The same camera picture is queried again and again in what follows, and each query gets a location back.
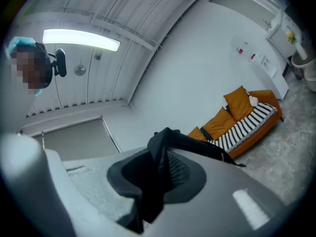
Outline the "white counter unit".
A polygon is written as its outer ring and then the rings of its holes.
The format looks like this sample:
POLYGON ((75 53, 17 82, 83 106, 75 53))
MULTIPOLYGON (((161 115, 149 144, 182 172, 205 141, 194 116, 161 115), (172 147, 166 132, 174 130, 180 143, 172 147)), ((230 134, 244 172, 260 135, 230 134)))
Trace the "white counter unit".
POLYGON ((288 60, 296 50, 295 44, 287 39, 287 33, 294 32, 297 41, 301 42, 302 31, 297 24, 281 9, 277 12, 274 19, 271 20, 271 26, 268 28, 266 39, 279 51, 279 53, 288 60))

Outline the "round ceiling fixture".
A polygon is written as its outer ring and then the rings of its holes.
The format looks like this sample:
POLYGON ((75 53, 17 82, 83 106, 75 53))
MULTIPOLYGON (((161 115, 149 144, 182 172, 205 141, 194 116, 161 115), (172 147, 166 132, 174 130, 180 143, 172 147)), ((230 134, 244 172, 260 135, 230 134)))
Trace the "round ceiling fixture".
POLYGON ((76 76, 83 76, 86 73, 86 67, 82 63, 79 63, 77 66, 74 68, 74 73, 76 76))

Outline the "grey roller blind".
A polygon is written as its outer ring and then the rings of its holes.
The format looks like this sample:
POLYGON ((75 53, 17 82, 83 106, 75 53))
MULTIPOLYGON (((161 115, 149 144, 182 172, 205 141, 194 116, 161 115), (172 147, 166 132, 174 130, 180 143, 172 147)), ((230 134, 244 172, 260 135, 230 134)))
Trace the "grey roller blind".
POLYGON ((272 12, 253 0, 210 0, 210 2, 238 12, 265 30, 275 17, 272 12))
POLYGON ((38 135, 34 139, 44 143, 46 149, 56 151, 62 161, 119 153, 101 118, 38 135))

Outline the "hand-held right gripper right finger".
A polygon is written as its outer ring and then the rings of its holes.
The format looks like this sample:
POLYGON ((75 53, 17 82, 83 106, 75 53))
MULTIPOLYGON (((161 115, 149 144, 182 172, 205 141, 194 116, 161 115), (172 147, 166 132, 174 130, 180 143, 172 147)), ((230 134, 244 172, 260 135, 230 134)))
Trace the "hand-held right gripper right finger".
POLYGON ((172 149, 198 163, 206 183, 189 202, 167 204, 145 237, 269 237, 284 223, 285 205, 240 168, 172 149))

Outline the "blue hair cap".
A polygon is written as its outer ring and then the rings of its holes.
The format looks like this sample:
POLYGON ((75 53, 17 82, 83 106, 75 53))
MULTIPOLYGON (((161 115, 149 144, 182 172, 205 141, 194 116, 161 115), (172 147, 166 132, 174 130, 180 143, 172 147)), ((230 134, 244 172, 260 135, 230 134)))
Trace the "blue hair cap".
POLYGON ((7 55, 10 56, 18 46, 36 46, 36 42, 33 38, 29 37, 14 37, 6 48, 7 55))

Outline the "orange cushion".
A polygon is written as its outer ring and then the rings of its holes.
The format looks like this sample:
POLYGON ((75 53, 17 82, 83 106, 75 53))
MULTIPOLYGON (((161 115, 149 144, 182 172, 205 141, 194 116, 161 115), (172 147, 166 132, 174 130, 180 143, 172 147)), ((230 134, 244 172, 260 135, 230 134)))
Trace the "orange cushion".
POLYGON ((200 128, 205 138, 209 141, 216 141, 222 135, 226 134, 236 124, 233 117, 223 107, 204 126, 200 128))
POLYGON ((254 107, 250 104, 247 91, 243 86, 224 95, 224 98, 229 105, 229 109, 235 121, 240 121, 247 117, 254 110, 254 107))
POLYGON ((204 134, 201 132, 201 130, 196 126, 189 134, 188 137, 208 142, 207 138, 204 136, 204 134))

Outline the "long ceiling light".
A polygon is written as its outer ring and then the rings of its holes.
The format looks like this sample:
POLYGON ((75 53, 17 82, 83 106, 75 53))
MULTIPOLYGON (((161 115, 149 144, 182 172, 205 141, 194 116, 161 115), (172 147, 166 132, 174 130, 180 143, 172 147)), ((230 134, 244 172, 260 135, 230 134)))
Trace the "long ceiling light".
POLYGON ((120 41, 101 35, 70 29, 47 29, 42 36, 44 44, 77 44, 117 52, 120 41))

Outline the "white wall sign red patch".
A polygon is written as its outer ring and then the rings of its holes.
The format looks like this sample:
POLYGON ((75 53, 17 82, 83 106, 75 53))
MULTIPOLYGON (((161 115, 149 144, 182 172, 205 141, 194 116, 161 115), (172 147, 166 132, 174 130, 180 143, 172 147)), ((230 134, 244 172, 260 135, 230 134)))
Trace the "white wall sign red patch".
POLYGON ((248 49, 248 43, 234 36, 231 40, 231 49, 238 55, 245 55, 248 49))

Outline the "white round chair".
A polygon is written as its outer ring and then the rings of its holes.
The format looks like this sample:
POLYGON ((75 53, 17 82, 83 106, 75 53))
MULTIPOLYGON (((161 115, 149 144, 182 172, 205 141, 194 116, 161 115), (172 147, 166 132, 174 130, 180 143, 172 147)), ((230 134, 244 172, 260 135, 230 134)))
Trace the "white round chair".
POLYGON ((307 53, 307 58, 303 60, 296 50, 291 62, 294 67, 303 69, 308 88, 316 93, 316 49, 309 42, 303 42, 301 45, 307 53))

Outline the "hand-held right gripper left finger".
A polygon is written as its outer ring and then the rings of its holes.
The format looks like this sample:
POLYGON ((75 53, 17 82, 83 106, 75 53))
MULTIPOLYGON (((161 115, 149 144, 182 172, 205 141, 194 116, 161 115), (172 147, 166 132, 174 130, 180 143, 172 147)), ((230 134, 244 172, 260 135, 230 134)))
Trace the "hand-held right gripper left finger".
POLYGON ((119 195, 108 182, 107 172, 114 163, 143 149, 62 162, 74 185, 100 213, 138 234, 144 231, 144 221, 139 217, 135 199, 119 195))

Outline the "white cabinet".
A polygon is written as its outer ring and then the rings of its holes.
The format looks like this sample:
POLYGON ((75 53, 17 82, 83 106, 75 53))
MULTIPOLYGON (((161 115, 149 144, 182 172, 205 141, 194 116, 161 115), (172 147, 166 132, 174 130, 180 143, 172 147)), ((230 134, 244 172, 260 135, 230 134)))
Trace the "white cabinet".
POLYGON ((289 90, 288 84, 276 66, 265 56, 261 61, 250 62, 250 69, 265 86, 271 90, 278 100, 283 100, 289 90))

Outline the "black cloth garment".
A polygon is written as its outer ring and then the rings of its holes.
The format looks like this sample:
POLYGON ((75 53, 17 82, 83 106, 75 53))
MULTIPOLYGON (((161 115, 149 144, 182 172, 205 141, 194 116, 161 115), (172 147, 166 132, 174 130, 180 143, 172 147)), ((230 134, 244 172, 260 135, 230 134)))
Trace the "black cloth garment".
POLYGON ((222 148, 165 128, 156 132, 147 147, 114 163, 107 180, 121 196, 134 200, 132 211, 118 223, 138 234, 143 222, 152 223, 165 204, 184 203, 194 198, 206 183, 206 173, 196 162, 173 156, 170 148, 235 164, 222 148))

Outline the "orange sofa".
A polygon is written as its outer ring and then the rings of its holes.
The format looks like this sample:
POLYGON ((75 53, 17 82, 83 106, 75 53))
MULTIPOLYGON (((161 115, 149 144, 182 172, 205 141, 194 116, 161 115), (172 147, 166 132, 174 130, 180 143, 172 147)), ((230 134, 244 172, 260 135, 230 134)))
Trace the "orange sofa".
MULTIPOLYGON (((271 90, 256 90, 250 92, 247 91, 247 94, 248 96, 251 95, 257 97, 259 103, 268 103, 272 105, 277 109, 277 112, 274 115, 272 115, 272 117, 268 119, 267 122, 261 128, 259 128, 258 131, 251 135, 249 139, 247 139, 245 142, 243 142, 241 145, 235 148, 232 152, 228 153, 228 155, 232 158, 236 158, 237 156, 241 155, 249 148, 254 146, 273 128, 273 126, 278 122, 278 120, 283 120, 282 110, 279 106, 278 100, 271 90)), ((229 109, 229 105, 227 105, 224 109, 226 109, 227 112, 232 116, 231 111, 229 109)))

